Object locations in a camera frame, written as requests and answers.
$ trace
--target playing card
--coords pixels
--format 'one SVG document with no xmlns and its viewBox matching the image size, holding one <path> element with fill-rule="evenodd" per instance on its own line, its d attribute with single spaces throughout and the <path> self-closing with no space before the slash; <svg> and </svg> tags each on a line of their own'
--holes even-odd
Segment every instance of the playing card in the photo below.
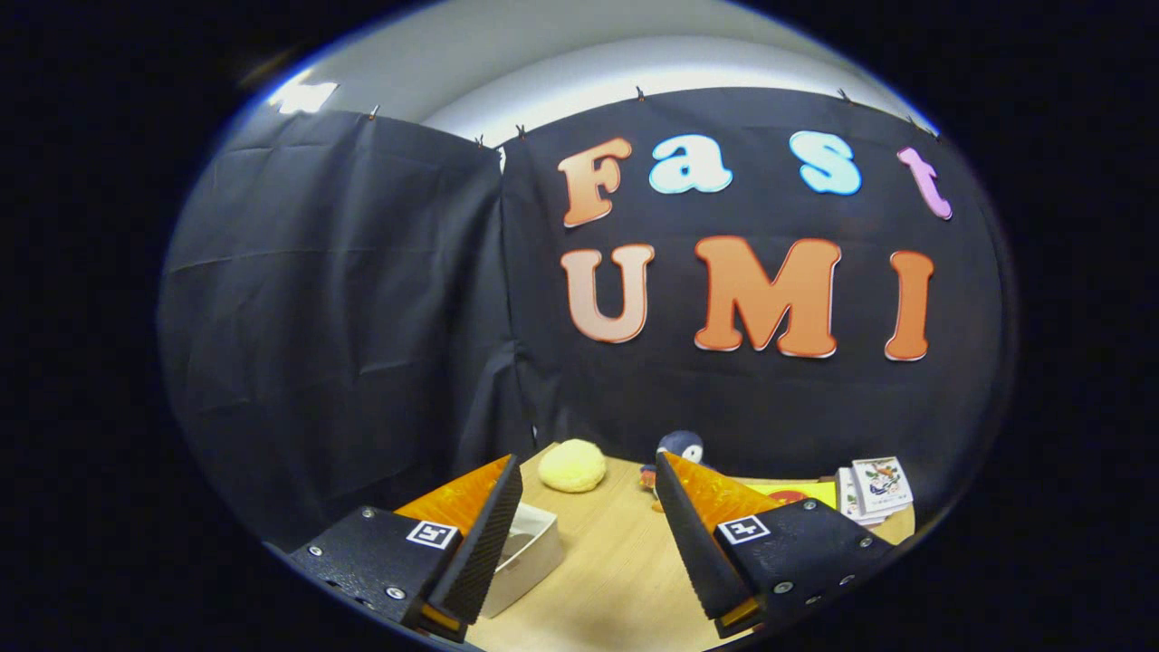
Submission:
<svg viewBox="0 0 1159 652">
<path fill-rule="evenodd" d="M 841 514 L 858 520 L 861 517 L 861 503 L 858 500 L 858 486 L 853 483 L 853 471 L 840 468 L 837 470 L 838 505 Z"/>
<path fill-rule="evenodd" d="M 896 457 L 854 460 L 852 475 L 862 517 L 881 511 L 896 512 L 913 503 L 910 483 Z"/>
</svg>

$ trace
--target pink letter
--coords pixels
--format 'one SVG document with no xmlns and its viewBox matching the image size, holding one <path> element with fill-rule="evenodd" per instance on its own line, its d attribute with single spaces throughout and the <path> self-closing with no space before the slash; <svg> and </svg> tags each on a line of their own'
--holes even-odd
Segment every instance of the pink letter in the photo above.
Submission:
<svg viewBox="0 0 1159 652">
<path fill-rule="evenodd" d="M 918 190 L 921 191 L 921 198 L 926 200 L 930 210 L 942 219 L 949 219 L 954 214 L 954 210 L 949 206 L 949 202 L 938 193 L 938 186 L 934 185 L 934 178 L 938 178 L 938 173 L 934 171 L 933 166 L 921 160 L 921 156 L 918 155 L 918 152 L 913 147 L 902 149 L 897 153 L 897 157 L 910 167 L 910 171 L 913 173 L 913 180 L 918 182 Z"/>
</svg>

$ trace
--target black curtain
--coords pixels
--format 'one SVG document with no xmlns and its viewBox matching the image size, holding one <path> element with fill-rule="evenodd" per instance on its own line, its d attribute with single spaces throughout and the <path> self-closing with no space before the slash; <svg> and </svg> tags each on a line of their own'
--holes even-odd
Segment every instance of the black curtain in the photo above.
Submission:
<svg viewBox="0 0 1159 652">
<path fill-rule="evenodd" d="M 861 186 L 818 193 L 789 148 L 799 131 L 832 133 L 853 149 Z M 716 192 L 662 193 L 649 184 L 653 148 L 680 134 L 716 140 L 734 177 Z M 560 161 L 613 138 L 618 161 L 607 215 L 566 227 Z M 938 173 L 953 205 L 932 213 L 897 153 L 913 147 Z M 962 156 L 905 119 L 844 100 L 793 90 L 712 88 L 596 108 L 504 144 L 504 243 L 522 386 L 540 432 L 583 438 L 614 456 L 648 462 L 675 430 L 705 439 L 705 462 L 728 475 L 815 478 L 855 459 L 896 455 L 920 521 L 942 511 L 972 475 L 993 432 L 986 419 L 1008 391 L 1013 302 L 996 249 L 993 208 Z M 694 247 L 738 235 L 770 278 L 802 237 L 838 244 L 828 359 L 790 358 L 775 344 L 755 351 L 745 334 L 730 353 L 698 349 L 708 271 Z M 560 258 L 597 249 L 600 310 L 622 308 L 614 248 L 647 242 L 648 313 L 642 332 L 618 345 L 581 335 L 568 308 Z M 885 358 L 897 318 L 890 254 L 933 259 L 926 339 L 917 362 Z M 783 320 L 774 338 L 786 330 Z M 736 329 L 745 332 L 737 317 Z"/>
<path fill-rule="evenodd" d="M 297 548 L 506 453 L 518 409 L 498 154 L 258 110 L 190 193 L 158 312 L 172 403 L 239 518 Z"/>
<path fill-rule="evenodd" d="M 788 146 L 832 133 L 860 189 L 818 193 Z M 732 181 L 657 192 L 653 147 L 702 134 Z M 607 215 L 563 224 L 563 159 L 624 138 Z M 931 212 L 897 156 L 913 147 L 954 207 Z M 158 313 L 174 410 L 210 479 L 263 540 L 297 548 L 359 504 L 396 507 L 508 453 L 591 440 L 650 462 L 692 430 L 736 476 L 809 478 L 901 457 L 919 525 L 989 447 L 1013 357 L 1013 298 L 994 211 L 962 156 L 912 123 L 844 100 L 717 88 L 626 101 L 515 138 L 500 153 L 342 111 L 260 108 L 192 190 Z M 794 241 L 841 249 L 828 359 L 698 349 L 704 237 L 744 237 L 770 277 Z M 648 317 L 624 344 L 573 323 L 561 256 L 597 249 L 618 315 L 614 248 L 648 243 Z M 883 354 L 899 249 L 933 259 L 918 362 Z M 737 329 L 744 332 L 737 321 Z M 782 321 L 774 337 L 786 329 Z M 533 426 L 538 438 L 533 437 Z"/>
</svg>

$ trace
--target wooden table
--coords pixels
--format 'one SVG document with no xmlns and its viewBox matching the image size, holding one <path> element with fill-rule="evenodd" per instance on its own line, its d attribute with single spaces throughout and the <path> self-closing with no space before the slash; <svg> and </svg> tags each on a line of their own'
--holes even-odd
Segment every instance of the wooden table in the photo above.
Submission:
<svg viewBox="0 0 1159 652">
<path fill-rule="evenodd" d="M 520 466 L 523 503 L 557 515 L 563 563 L 494 620 L 479 618 L 467 643 L 488 652 L 702 651 L 721 639 L 705 616 L 664 514 L 640 486 L 640 463 L 607 459 L 607 475 L 588 493 L 548 489 L 539 461 Z M 814 481 L 737 478 L 751 484 Z M 899 543 L 913 534 L 912 507 L 874 534 Z"/>
</svg>

